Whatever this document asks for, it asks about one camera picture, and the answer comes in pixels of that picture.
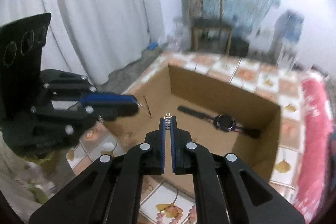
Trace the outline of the ginkgo patterned bed sheet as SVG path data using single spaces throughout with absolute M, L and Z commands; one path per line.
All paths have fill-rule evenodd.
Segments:
M 67 161 L 80 174 L 102 154 L 124 154 L 158 127 L 166 114 L 176 116 L 179 128 L 212 153 L 236 154 L 293 201 L 304 151 L 303 92 L 298 73 L 259 61 L 217 54 L 164 53 L 138 68 L 124 88 L 140 102 L 138 115 L 98 123 L 69 150 Z M 210 116 L 226 114 L 262 135 L 252 139 L 222 132 L 208 122 L 182 113 L 186 106 Z

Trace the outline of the blue water jug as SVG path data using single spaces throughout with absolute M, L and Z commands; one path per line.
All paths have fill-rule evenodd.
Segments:
M 298 42 L 302 34 L 305 17 L 294 10 L 286 10 L 274 25 L 274 33 L 269 54 L 279 63 L 284 53 L 297 54 Z

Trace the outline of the brown cardboard box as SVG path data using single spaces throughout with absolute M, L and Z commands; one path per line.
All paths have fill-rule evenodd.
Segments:
M 273 171 L 280 135 L 281 109 L 277 104 L 221 80 L 173 65 L 165 65 L 130 89 L 141 104 L 137 115 L 106 122 L 125 149 L 141 143 L 166 114 L 180 129 L 217 155 L 234 153 L 264 180 Z M 254 139 L 244 133 L 217 129 L 213 119 L 233 118 L 246 128 L 260 130 Z

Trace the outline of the black wrist watch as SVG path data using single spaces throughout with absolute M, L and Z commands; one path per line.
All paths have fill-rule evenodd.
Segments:
M 227 114 L 221 114 L 213 117 L 186 106 L 178 106 L 177 110 L 192 117 L 207 121 L 211 123 L 214 128 L 223 132 L 238 132 L 247 135 L 252 139 L 258 139 L 261 136 L 260 129 L 245 127 L 244 125 L 238 123 L 232 116 Z

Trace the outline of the pink floral blanket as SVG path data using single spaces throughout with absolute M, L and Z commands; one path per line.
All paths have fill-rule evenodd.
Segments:
M 305 145 L 294 207 L 309 223 L 317 214 L 326 188 L 327 154 L 333 122 L 323 80 L 302 81 Z

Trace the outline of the white curtain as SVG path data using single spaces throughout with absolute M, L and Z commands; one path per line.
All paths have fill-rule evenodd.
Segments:
M 52 15 L 42 68 L 86 75 L 104 84 L 138 60 L 163 33 L 159 0 L 1 0 L 1 23 Z

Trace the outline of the small gold earring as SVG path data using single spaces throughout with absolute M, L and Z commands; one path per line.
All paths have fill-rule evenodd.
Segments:
M 164 120 L 165 120 L 165 130 L 166 131 L 171 131 L 171 114 L 166 113 Z

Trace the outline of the wooden chair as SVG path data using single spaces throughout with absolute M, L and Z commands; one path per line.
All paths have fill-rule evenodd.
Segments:
M 218 31 L 219 37 L 223 31 L 228 34 L 226 41 L 226 56 L 230 55 L 230 49 L 232 44 L 232 32 L 233 27 L 224 21 L 224 1 L 219 1 L 219 16 L 205 17 L 204 4 L 205 0 L 188 0 L 189 4 L 189 20 L 191 27 L 191 50 L 197 52 L 199 50 L 199 38 L 203 31 L 209 32 L 210 30 Z

